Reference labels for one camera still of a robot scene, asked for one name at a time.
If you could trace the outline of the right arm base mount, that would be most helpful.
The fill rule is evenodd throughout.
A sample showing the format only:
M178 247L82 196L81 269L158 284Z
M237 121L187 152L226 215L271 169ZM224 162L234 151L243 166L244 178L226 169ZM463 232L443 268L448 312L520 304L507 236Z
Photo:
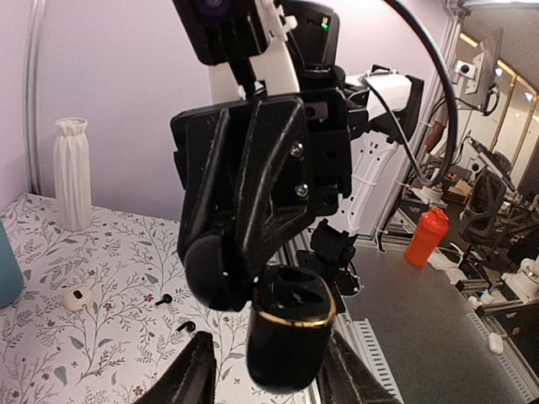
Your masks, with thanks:
M296 258L299 266L321 276L334 298L337 312L346 312L344 297L352 297L360 292L360 278L352 263L355 257L355 241L347 231L338 231L329 225L328 219L318 222L310 232L308 250L298 250Z

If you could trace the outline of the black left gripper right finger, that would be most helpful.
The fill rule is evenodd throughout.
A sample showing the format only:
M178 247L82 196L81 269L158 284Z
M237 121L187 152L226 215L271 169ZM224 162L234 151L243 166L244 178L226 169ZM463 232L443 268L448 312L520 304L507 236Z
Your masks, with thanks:
M399 403L338 331L332 331L323 356L319 395L323 404Z

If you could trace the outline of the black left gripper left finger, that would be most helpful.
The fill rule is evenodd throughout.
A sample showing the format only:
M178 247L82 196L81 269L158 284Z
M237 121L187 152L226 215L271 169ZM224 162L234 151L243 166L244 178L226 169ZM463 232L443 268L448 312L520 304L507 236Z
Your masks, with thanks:
M216 398L212 335L197 332L161 378L136 403L211 404Z

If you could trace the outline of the white earbud charging case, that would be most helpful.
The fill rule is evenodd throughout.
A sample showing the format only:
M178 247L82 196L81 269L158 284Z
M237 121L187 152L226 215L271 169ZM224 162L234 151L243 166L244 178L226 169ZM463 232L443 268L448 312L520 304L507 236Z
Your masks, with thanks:
M81 311L92 303L92 292L86 285L73 287L63 296L63 304L69 311Z

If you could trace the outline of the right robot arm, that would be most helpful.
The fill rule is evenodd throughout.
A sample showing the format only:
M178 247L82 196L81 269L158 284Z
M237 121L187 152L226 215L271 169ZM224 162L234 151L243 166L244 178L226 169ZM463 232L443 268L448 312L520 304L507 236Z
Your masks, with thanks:
M193 296L250 310L246 363L276 394L322 368L364 201L419 117L423 82L335 65L339 17L303 1L177 1L213 101L170 126L184 187L177 252Z

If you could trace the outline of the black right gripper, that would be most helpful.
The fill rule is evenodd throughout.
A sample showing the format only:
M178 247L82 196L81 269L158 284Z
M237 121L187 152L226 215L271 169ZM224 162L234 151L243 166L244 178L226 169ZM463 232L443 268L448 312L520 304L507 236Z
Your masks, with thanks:
M314 200L318 215L333 215L351 194L345 96L326 88L218 104L186 110L170 128L184 188L179 257L226 225L233 189L233 309L240 311L271 256L312 223Z

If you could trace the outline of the black earbud case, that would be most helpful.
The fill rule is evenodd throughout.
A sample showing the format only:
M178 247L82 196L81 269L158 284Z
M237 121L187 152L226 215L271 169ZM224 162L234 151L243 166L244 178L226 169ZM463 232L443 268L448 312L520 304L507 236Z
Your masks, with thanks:
M285 394L312 383L337 315L320 275L266 259L249 272L217 234L196 240L183 265L189 289L203 306L222 312L250 308L246 364L256 386Z

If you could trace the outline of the black earbud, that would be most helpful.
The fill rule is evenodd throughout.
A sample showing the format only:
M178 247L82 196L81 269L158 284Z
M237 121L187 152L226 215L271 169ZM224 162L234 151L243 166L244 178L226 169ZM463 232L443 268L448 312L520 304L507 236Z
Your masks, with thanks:
M155 306L160 306L162 304L170 304L173 301L173 297L169 294L163 295L162 299L155 303Z
M177 331L177 332L182 332L182 331L186 331L186 332L194 332L195 329L196 329L195 323L192 322L192 321L187 321L187 322L182 323L182 324L176 329L176 331Z

